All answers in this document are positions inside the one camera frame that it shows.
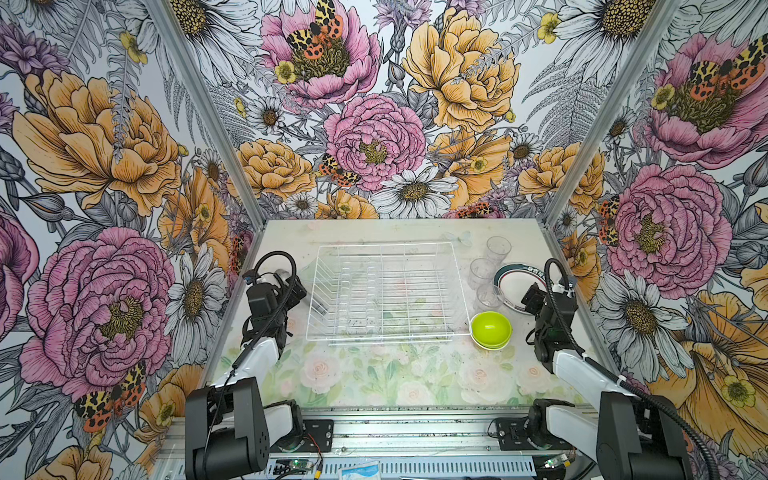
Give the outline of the pink wooden plate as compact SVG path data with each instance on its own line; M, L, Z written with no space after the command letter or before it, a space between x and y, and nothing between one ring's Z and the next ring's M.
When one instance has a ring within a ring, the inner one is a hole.
M506 264L494 274L493 284L502 292L505 306L518 313L527 314L523 298L532 285L536 285L539 290L545 289L544 272L528 264Z

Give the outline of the clear glass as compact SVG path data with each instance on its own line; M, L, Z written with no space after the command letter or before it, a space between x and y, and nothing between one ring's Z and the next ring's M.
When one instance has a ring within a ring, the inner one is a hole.
M494 265L503 263L512 249L511 243L504 237L493 236L486 242L485 257Z
M474 259L469 266L468 284L472 289L492 284L498 267L487 258Z
M476 290L474 307L477 311L495 311L504 305L503 292L493 284L480 286Z

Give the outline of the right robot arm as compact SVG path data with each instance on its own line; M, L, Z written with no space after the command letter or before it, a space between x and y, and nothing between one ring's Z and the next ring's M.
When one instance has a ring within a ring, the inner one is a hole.
M529 441L537 447L566 443L594 461L605 479L691 479L686 441L693 436L671 404L577 351L570 324L575 299L533 283L522 304L535 316L531 334L537 360L597 411L593 419L569 402L538 399L528 414Z

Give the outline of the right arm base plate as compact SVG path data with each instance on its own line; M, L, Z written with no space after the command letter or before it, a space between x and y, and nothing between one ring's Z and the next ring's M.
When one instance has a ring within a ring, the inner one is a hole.
M571 444L557 437L534 439L529 434L527 417L497 417L489 423L486 435L498 442L501 451L573 449Z

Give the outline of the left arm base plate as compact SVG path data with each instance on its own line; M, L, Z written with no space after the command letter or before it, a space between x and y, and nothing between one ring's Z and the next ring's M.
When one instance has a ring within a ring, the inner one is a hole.
M301 428L293 429L280 438L271 453L328 453L332 449L335 422L331 419L309 419Z

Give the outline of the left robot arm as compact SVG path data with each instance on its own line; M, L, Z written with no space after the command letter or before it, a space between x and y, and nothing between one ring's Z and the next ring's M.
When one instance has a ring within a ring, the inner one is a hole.
M264 407L259 383L279 358L287 312L306 296L297 274L276 285L254 282L246 291L251 316L244 344L225 379L187 395L184 475L234 479L265 470L274 443L298 428L287 403Z

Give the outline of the lime green bowl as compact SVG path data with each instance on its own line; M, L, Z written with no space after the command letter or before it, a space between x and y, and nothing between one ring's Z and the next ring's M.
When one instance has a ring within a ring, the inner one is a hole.
M476 314L470 322L473 342L489 351L506 347L512 337L513 327L507 317L499 312L486 311Z

